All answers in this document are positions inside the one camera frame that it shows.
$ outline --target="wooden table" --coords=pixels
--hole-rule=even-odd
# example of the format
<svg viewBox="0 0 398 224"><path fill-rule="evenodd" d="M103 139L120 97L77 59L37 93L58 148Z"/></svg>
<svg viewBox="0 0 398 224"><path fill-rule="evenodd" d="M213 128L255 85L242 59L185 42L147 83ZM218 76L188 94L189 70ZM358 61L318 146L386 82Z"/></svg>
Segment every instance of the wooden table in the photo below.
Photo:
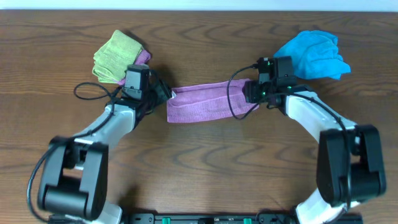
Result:
<svg viewBox="0 0 398 224"><path fill-rule="evenodd" d="M354 211L366 223L398 222L397 27L388 13L0 11L0 222L36 222L25 198L34 164L55 135L71 136L102 113L106 100L81 101L72 90L96 81L93 54L116 29L145 44L171 86L227 80L302 30L337 35L352 73L305 83L341 115L379 129L387 193ZM278 110L169 124L163 105L112 152L108 199L127 211L288 210L316 188L316 158L317 143Z"/></svg>

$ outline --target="towel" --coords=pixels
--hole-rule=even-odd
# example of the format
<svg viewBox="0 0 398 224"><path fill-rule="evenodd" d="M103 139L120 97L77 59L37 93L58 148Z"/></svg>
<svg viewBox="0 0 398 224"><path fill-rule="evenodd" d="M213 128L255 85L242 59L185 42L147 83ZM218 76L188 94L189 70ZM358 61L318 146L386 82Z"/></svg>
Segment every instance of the towel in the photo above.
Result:
<svg viewBox="0 0 398 224"><path fill-rule="evenodd" d="M294 74L303 79L333 78L350 73L338 54L337 36L324 31L303 31L285 44L274 57L291 56Z"/></svg>
<svg viewBox="0 0 398 224"><path fill-rule="evenodd" d="M235 114L244 114L254 106L246 102L243 94L247 81L250 79L232 80L229 86L229 98ZM176 97L167 101L167 121L193 123L231 117L226 97L227 84L221 82L173 88Z"/></svg>
<svg viewBox="0 0 398 224"><path fill-rule="evenodd" d="M141 50L140 43L116 30L94 54L93 74L101 83L117 83L126 76L127 66L134 63Z"/></svg>

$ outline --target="black cable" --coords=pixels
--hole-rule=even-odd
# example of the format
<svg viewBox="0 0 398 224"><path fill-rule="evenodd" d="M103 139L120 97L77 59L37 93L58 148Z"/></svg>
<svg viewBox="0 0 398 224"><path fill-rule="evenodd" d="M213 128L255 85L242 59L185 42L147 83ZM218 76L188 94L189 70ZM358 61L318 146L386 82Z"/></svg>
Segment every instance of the black cable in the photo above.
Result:
<svg viewBox="0 0 398 224"><path fill-rule="evenodd" d="M79 96L77 94L77 89L83 85L93 85L93 86L97 86L99 88L101 88L106 94L103 96L97 96L97 97L93 97L93 98L85 98L82 96ZM118 87L117 89L115 89L112 93L110 93L105 87L103 87L100 84L97 83L92 83L92 82L83 82L81 84L78 84L75 89L73 90L73 94L82 100L97 100L97 99L101 99L104 98L106 96L108 96L111 100L111 111L109 112L109 115L105 118L105 120L99 124L97 127L95 127L92 130L87 131L87 133L83 133L83 134L79 134L76 136L72 136L70 138L67 138L67 140L63 141L63 142L58 142L56 144L54 144L47 152L45 152L43 154L43 156L39 159L39 161L36 163L35 168L32 171L32 174L30 175L28 184L27 184L27 191L26 191L26 198L27 198L27 206L30 210L30 212L33 214L34 217L36 217L38 220L44 222L44 223L48 223L49 220L46 220L45 218L41 217L34 209L33 209L33 204L32 204L32 200L30 198L30 193L32 191L32 184L33 184L33 180L35 179L36 173L39 170L40 166L43 164L44 160L46 160L58 147L60 147L62 144L66 144L69 142L74 141L76 138L82 138L85 136L89 136L92 135L93 133L97 132L99 129L101 129L111 118L112 115L114 113L114 97L116 97L116 95L118 94L119 90L121 89L121 87Z"/></svg>
<svg viewBox="0 0 398 224"><path fill-rule="evenodd" d="M151 113L153 113L155 111L157 100L159 98L157 96L156 91L154 91L154 90L150 90L149 91L148 97L149 97L149 102L152 102L152 103L150 104L149 109L147 110L145 115L149 115L149 114L151 114Z"/></svg>
<svg viewBox="0 0 398 224"><path fill-rule="evenodd" d="M231 76L231 78L229 79L228 84L227 84L227 86L226 86L226 98L228 99L229 110L231 111L231 114L232 114L232 116L233 116L235 119L242 120L242 119L246 118L246 117L259 105L259 104L257 103L257 104L255 104L252 108L250 108L250 110L248 110L248 112L246 112L246 114L244 114L243 117L240 118L240 117L236 116L235 113L234 113L234 111L233 111L233 109L232 109L231 100L230 100L230 98L229 98L229 85L231 84L232 79L233 79L239 72L245 71L245 70L247 70L247 69L249 69L249 68L255 68L255 67L256 67L256 64L253 64L253 65L250 65L250 66L247 66L247 67L244 67L244 68L239 69L238 71L236 71L236 72Z"/></svg>
<svg viewBox="0 0 398 224"><path fill-rule="evenodd" d="M341 121L341 118L340 118L339 116L337 116L337 115L334 114L331 110L329 110L329 108L328 108L327 106L325 106L325 105L323 105L322 103L316 101L316 100L315 100L314 98L312 98L312 97L307 97L307 96L303 96L303 95L299 95L299 94L295 94L295 93L273 93L273 91L274 91L274 88L273 88L274 78L276 78L276 77L274 77L274 78L270 81L271 86L264 86L264 87L269 88L270 91L271 91L271 93L268 94L268 95L266 95L266 96L264 96L264 97L262 97L262 98L259 100L259 102L256 103L256 104L255 104L255 105L254 105L242 118L237 117L237 116L234 114L234 112L233 112L233 109L232 109L232 106L231 106L231 102L230 102L230 99L229 99L229 84L231 83L232 79L233 79L239 72L242 72L242 71L244 71L244 70L246 70L246 69L249 69L249 68L256 68L256 64L253 64L253 65L250 65L250 66L248 66L248 67L244 67L244 68L239 69L239 70L236 71L234 74L232 74L231 78L230 78L229 81L228 81L228 85L227 85L227 89L226 89L226 92L227 92L227 99L228 99L228 106L229 106L229 109L230 109L230 111L231 111L231 113L232 113L232 115L233 115L234 118L236 118L236 119L238 119L238 120L242 120L242 119L246 118L246 116L249 115L249 113L251 113L251 112L253 111L253 109L254 109L256 106L259 105L259 103L263 103L263 102L265 102L266 100L268 100L269 98L274 97L274 96L285 95L285 96L296 96L296 97L303 98L303 99L305 99L305 100L308 100L308 101L310 101L310 102L312 102L312 103L317 104L317 105L320 106L322 109L324 109L327 113L329 113L329 114L336 120L336 122L340 125L341 130L342 130L342 132L343 132L343 139L344 139L344 142L345 142L345 149L346 149L346 153L347 153L347 158L346 158L346 160L347 160L347 164L346 164L346 165L347 165L347 178L346 178L346 181L347 181L347 183L346 183L346 184L347 184L347 186L346 186L347 200L346 200L346 207L339 213L339 215L338 215L336 218L334 218L333 220L331 220L330 222L327 222L327 224L334 223L334 222L337 221L342 215L346 214L346 213L348 212L348 210L351 208L351 151L350 151L350 149L349 149L349 144L348 144L348 133L347 133L346 127L344 126L344 124L343 124L343 122Z"/></svg>

